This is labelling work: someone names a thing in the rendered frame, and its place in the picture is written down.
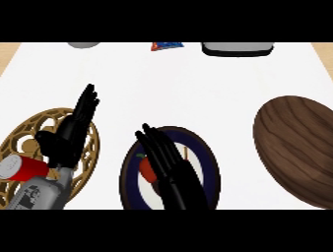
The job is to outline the grey and black appliance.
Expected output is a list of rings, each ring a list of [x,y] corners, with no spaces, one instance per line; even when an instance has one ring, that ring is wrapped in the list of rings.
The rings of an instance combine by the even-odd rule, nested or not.
[[[258,57],[268,56],[274,50],[273,42],[204,42],[203,52],[207,56]]]

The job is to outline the dark brown wooden bowl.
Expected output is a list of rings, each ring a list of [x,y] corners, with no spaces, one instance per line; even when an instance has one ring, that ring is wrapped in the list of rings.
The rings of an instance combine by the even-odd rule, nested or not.
[[[273,98],[256,114],[253,139],[284,189],[310,205],[333,209],[333,110],[307,97]]]

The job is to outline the grey round object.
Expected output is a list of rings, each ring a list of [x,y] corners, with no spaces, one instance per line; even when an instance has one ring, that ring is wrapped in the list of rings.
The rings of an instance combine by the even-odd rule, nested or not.
[[[85,49],[95,47],[101,42],[68,42],[68,45],[74,48]]]

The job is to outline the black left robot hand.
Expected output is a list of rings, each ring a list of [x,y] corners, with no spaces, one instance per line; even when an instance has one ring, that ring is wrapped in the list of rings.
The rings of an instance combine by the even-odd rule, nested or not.
[[[82,159],[89,126],[99,102],[95,86],[89,84],[73,114],[62,120],[56,132],[37,132],[36,139],[42,147],[42,154],[49,157],[47,166],[50,168],[76,167]]]

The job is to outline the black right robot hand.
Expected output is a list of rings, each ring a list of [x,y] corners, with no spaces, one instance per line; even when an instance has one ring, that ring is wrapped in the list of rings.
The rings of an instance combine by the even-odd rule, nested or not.
[[[159,179],[159,190],[166,210],[206,211],[209,201],[191,163],[182,158],[169,136],[147,123],[135,136],[142,144]]]

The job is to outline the blue and red packet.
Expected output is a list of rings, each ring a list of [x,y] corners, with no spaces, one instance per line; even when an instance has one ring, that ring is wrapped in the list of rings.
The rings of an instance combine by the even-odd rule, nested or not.
[[[151,45],[151,50],[159,51],[170,48],[181,48],[184,47],[182,42],[154,42]]]

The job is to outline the navy rimmed white plate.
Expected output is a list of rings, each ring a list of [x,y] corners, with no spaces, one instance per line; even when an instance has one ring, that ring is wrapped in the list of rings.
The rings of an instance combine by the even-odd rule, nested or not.
[[[159,128],[178,146],[184,159],[191,162],[200,181],[204,185],[209,208],[216,209],[221,192],[221,175],[216,158],[203,138],[188,129],[176,126]],[[142,170],[148,165],[142,161],[145,151],[139,142],[132,145],[123,164],[120,192],[126,210],[163,210],[163,201],[159,196],[157,183],[150,183],[148,173]]]

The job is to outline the red can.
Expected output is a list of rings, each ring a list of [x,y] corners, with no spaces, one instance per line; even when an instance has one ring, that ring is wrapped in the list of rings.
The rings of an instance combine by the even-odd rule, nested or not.
[[[36,176],[46,177],[49,174],[47,164],[30,157],[8,156],[0,162],[0,179],[28,181]]]

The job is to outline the red bell pepper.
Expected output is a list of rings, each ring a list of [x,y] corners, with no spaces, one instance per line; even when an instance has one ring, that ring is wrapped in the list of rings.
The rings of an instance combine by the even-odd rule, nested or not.
[[[136,156],[141,158],[139,173],[147,182],[154,183],[157,181],[157,175],[151,167],[148,156],[145,154],[138,154]]]

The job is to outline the gold openwork round trivet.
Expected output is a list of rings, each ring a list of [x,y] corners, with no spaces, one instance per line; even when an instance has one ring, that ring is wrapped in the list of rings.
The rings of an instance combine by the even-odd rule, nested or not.
[[[16,127],[0,146],[0,161],[9,155],[21,155],[46,161],[42,155],[40,144],[36,140],[39,130],[56,132],[65,117],[73,113],[71,108],[53,108],[36,114]],[[82,159],[74,167],[73,191],[70,200],[79,195],[92,177],[99,160],[101,137],[95,123],[90,123]],[[19,191],[24,182],[0,179],[0,210],[3,210]]]

